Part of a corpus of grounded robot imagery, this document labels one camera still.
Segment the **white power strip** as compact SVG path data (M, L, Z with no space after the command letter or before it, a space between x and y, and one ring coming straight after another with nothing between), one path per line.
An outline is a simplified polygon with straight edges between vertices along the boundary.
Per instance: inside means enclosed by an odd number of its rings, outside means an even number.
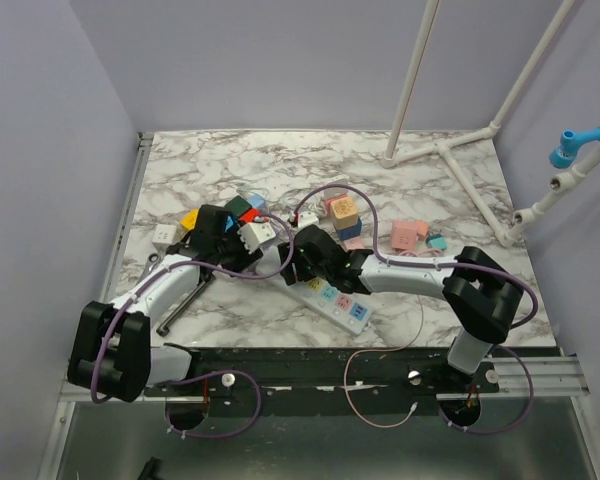
M325 280L287 285L281 275L266 279L277 290L317 313L331 324L353 336L359 336L369 325L374 309L354 294L345 294Z

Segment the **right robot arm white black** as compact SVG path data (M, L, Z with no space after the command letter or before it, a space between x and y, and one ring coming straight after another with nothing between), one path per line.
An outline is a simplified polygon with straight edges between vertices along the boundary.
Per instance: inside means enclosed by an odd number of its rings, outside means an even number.
M289 286L319 278L345 294L413 294L444 300L461 324L440 367L440 379L460 392L476 380L482 360L503 343L524 289L483 250L465 247L454 257L379 258L370 249L346 251L311 225L277 247Z

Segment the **teal plug adapter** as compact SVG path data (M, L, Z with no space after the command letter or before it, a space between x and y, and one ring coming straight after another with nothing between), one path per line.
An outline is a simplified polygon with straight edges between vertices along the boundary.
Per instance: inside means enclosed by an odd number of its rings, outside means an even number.
M425 243L430 250L444 252L447 250L447 242L443 235L432 234L426 237Z

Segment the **red cube socket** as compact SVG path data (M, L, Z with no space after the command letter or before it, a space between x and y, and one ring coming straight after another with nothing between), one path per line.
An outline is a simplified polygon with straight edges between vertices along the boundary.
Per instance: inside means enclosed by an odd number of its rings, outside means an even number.
M248 224L253 222L256 218L260 216L260 212L255 208L250 208L243 215L239 217L239 222L241 224Z

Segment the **dark green cube socket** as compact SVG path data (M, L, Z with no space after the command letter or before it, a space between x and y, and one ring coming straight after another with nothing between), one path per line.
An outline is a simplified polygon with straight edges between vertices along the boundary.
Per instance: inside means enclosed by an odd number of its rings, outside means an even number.
M242 196L236 195L225 204L225 208L229 210L234 217L240 218L252 209L252 205Z

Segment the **pink cube socket adapter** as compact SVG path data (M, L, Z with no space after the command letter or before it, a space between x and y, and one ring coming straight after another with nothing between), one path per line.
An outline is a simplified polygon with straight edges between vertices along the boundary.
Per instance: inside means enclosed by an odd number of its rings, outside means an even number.
M420 240L416 222L395 220L392 223L390 243L395 250L412 250Z

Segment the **pink round plug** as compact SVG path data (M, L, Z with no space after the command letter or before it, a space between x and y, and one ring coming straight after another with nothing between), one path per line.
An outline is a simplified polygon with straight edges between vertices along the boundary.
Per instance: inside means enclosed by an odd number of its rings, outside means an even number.
M365 249L365 242L360 237L354 237L343 241L343 245L347 251Z

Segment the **white tiger cube adapter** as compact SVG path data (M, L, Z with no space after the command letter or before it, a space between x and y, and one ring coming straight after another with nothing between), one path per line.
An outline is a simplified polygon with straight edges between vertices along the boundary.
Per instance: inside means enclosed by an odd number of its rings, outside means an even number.
M158 224L155 226L151 244L156 249L166 248L178 240L179 229L176 225Z

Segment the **yellow cube socket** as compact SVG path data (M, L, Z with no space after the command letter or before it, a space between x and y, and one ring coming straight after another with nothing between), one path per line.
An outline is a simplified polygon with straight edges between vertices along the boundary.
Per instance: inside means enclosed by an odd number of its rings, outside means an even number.
M191 230L193 230L195 228L197 219L198 219L198 214L199 214L199 209L193 209L191 211L189 211L181 220L180 220L180 225L181 227L189 232Z

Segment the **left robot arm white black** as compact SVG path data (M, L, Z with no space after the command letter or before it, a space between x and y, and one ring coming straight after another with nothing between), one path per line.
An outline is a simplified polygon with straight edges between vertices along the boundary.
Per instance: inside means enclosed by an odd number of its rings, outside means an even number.
M92 400L134 401L149 385L168 383L181 395L194 393L200 368L183 347L151 345L151 332L181 297L202 287L217 271L240 275L262 257L238 235L231 210L204 205L193 230L167 248L160 263L130 291L81 312L68 363L67 381L91 392Z

